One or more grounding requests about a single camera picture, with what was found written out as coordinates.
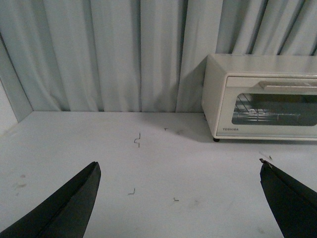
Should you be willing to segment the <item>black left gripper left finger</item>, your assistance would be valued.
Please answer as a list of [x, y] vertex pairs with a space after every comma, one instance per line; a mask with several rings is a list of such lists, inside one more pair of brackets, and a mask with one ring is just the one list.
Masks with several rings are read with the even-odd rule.
[[31, 212], [0, 233], [2, 238], [82, 238], [99, 189], [101, 169], [92, 162]]

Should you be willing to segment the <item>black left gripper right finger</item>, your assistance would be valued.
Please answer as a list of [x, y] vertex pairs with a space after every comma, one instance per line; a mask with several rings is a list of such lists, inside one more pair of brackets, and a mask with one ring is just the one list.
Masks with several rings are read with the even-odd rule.
[[260, 159], [261, 185], [285, 238], [317, 236], [317, 193], [270, 162]]

